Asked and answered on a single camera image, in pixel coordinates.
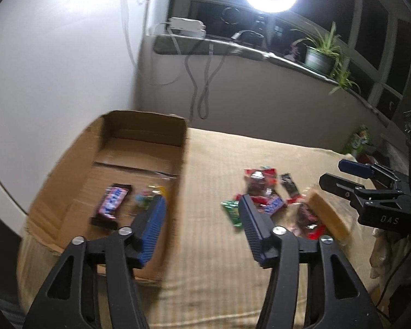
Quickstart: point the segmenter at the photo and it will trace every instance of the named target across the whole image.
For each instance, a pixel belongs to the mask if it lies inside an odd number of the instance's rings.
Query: candy bar
[[[290,198],[294,198],[300,195],[300,192],[298,191],[298,188],[295,185],[289,173],[282,174],[280,176],[280,180],[281,180],[281,184],[286,189]]]
[[[113,184],[105,191],[101,202],[96,208],[96,214],[91,218],[90,223],[101,228],[117,230],[117,220],[119,218],[119,208],[132,186],[127,184]]]

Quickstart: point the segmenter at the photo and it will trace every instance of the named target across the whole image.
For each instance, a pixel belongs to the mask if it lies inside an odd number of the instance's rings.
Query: beige tablecloth
[[[236,231],[220,202],[244,189],[243,170],[262,165],[291,173],[300,190],[338,170],[343,155],[236,135],[191,129],[180,189],[178,246],[161,288],[142,287],[151,328],[254,328],[265,297],[270,270],[253,260],[243,231]],[[369,181],[347,176],[372,187]],[[279,193],[286,196],[284,189]],[[347,248],[349,261],[368,290],[372,229],[357,224]],[[49,269],[52,257],[30,235],[25,236],[19,263],[22,306],[28,309]],[[37,278],[31,268],[44,267]],[[300,271],[295,327],[304,321],[306,272]],[[100,299],[106,302],[101,282]]]

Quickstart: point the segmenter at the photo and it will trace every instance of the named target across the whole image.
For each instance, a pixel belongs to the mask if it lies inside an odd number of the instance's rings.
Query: candy wrapper
[[[251,200],[257,206],[259,212],[271,216],[286,207],[285,202],[275,189],[277,172],[274,168],[246,169],[245,181],[247,184],[246,193],[251,196]],[[238,194],[236,200],[239,200],[241,196],[241,194]]]
[[[245,181],[249,195],[269,197],[276,193],[277,172],[274,168],[246,169]]]
[[[298,188],[289,173],[285,173],[280,176],[280,183],[286,189],[291,199],[297,198],[300,195],[300,192],[298,191]]]
[[[222,202],[222,208],[228,213],[231,222],[237,228],[242,226],[241,219],[239,217],[239,209],[238,209],[239,202],[237,200],[229,200],[226,202]]]
[[[119,208],[130,192],[132,192],[132,186],[129,184],[114,183],[108,187],[96,208],[94,217],[90,219],[90,224],[117,230]]]
[[[301,197],[293,204],[297,207],[295,225],[290,230],[296,236],[306,237],[310,240],[317,240],[326,231],[325,225],[318,216],[312,211],[304,198]]]
[[[318,239],[329,233],[341,245],[347,245],[357,223],[357,212],[349,202],[313,185],[289,206],[295,223],[289,229],[297,236]]]
[[[145,190],[135,196],[137,208],[139,208],[140,210],[146,210],[152,203],[154,196],[156,195],[163,195],[164,197],[167,197],[165,187],[158,185],[148,185]]]

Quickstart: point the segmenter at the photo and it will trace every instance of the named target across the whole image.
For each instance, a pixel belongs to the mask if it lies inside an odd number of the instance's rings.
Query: electrical cable
[[[402,258],[400,261],[399,265],[394,269],[394,271],[391,273],[391,275],[388,277],[387,283],[385,283],[384,290],[382,291],[382,294],[380,295],[379,301],[376,304],[376,308],[379,306],[379,304],[382,302],[382,299],[384,299],[384,295],[388,289],[388,285],[390,284],[391,279],[394,277],[396,272],[399,270],[399,268],[404,264],[404,262],[407,260],[408,256],[411,254],[411,249],[408,250],[407,254]]]
[[[155,33],[157,32],[157,27],[162,24],[169,25],[169,22],[160,22],[159,24],[156,24],[155,26],[150,26],[148,29],[148,35],[155,36],[156,35]]]
[[[210,70],[210,63],[212,61],[212,55],[213,55],[213,45],[210,48],[211,48],[211,52],[209,50],[209,58],[207,60],[207,64],[204,70],[204,82],[205,82],[204,90],[202,91],[202,94],[200,95],[199,100],[198,100],[198,116],[202,120],[207,120],[209,117],[210,83],[212,82],[213,78],[215,78],[216,74],[218,74],[218,72],[221,70],[222,66],[224,65],[225,58],[227,57],[228,52],[230,51],[231,45],[228,47],[228,49],[222,56],[219,65],[216,67],[215,71],[211,74],[211,76],[209,76],[209,70]],[[202,112],[201,112],[202,103],[204,103],[204,115],[202,115]]]
[[[193,121],[193,114],[194,114],[194,110],[195,110],[195,101],[196,101],[196,95],[198,93],[198,84],[196,83],[196,80],[190,70],[189,67],[189,59],[192,56],[192,54],[195,52],[195,50],[200,46],[201,43],[203,43],[206,39],[200,39],[199,41],[197,41],[192,49],[189,51],[189,53],[187,54],[186,58],[184,59],[184,66],[186,67],[186,72],[189,75],[190,80],[192,81],[193,84],[193,94],[192,94],[192,99],[190,102],[190,112],[189,112],[189,121],[190,123],[192,123]]]
[[[376,308],[376,310],[380,315],[382,315],[387,321],[389,321],[391,323],[391,320],[390,320],[388,315],[386,315],[384,312],[382,312],[382,310],[380,310],[379,308]]]
[[[207,58],[207,62],[205,63],[205,69],[204,69],[204,89],[199,97],[198,100],[198,116],[202,120],[206,120],[209,117],[209,103],[208,103],[208,93],[209,93],[209,71],[210,71],[210,64],[212,63],[212,57],[213,57],[213,43],[209,42],[209,57]],[[204,102],[204,109],[205,109],[205,115],[201,115],[201,105],[202,102]]]
[[[145,74],[138,67],[137,62],[134,59],[134,54],[132,52],[131,41],[130,41],[130,36],[129,36],[129,5],[128,5],[128,0],[121,0],[121,18],[122,18],[122,27],[123,27],[123,32],[124,32],[124,36],[125,36],[126,47],[127,47],[129,59],[131,60],[132,65],[136,69],[137,73],[143,78],[143,80],[146,83],[148,83],[152,86],[166,86],[166,85],[170,85],[170,84],[173,84],[173,83],[177,82],[181,77],[182,61],[180,62],[180,71],[178,72],[178,75],[176,76],[176,78],[172,81],[169,81],[167,83],[154,83],[152,80],[149,80],[145,76]],[[173,42],[173,44],[175,46],[175,49],[176,49],[176,52],[178,53],[178,55],[181,56],[182,53],[181,53],[181,50],[180,50],[180,46],[178,45],[178,42],[176,41],[175,35],[173,34],[172,30],[169,27],[167,28],[167,32],[169,33],[169,36],[172,39],[172,42]]]

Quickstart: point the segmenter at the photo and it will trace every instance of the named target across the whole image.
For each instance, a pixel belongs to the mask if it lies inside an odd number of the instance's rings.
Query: blue gripper pad
[[[271,230],[274,227],[273,221],[268,215],[257,211],[249,195],[242,196],[238,208],[254,260],[264,268],[269,267],[268,259],[272,255]]]
[[[164,196],[156,196],[145,213],[147,213],[146,221],[140,224],[141,229],[138,232],[135,231],[135,234],[141,233],[141,236],[137,239],[141,243],[138,260],[143,267],[145,267],[154,254],[157,239],[166,216],[166,200]]]
[[[369,165],[365,165],[350,160],[340,160],[338,169],[341,172],[355,175],[364,179],[372,179],[374,177],[374,170]]]

